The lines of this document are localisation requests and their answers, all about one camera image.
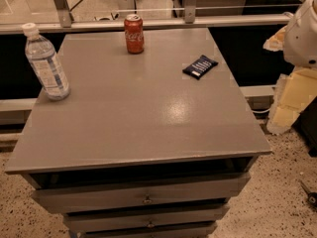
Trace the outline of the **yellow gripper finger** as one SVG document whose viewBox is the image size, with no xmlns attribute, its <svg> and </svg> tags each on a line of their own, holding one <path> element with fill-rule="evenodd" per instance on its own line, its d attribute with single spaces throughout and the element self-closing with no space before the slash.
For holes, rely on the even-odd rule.
<svg viewBox="0 0 317 238">
<path fill-rule="evenodd" d="M 289 76 L 282 74 L 276 83 L 266 128 L 273 135 L 288 131 L 316 97 L 316 68 L 296 66 Z"/>
<path fill-rule="evenodd" d="M 282 51 L 284 47 L 284 36 L 286 27 L 279 29 L 274 35 L 264 42 L 263 48 L 268 51 Z"/>
</svg>

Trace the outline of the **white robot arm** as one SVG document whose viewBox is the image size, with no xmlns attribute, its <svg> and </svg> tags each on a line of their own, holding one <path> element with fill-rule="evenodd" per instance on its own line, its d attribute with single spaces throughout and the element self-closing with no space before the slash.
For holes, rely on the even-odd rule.
<svg viewBox="0 0 317 238">
<path fill-rule="evenodd" d="M 277 80 L 266 124 L 270 133 L 283 134 L 317 97 L 317 0 L 305 0 L 263 48 L 283 51 L 284 60 L 294 66 Z"/>
</svg>

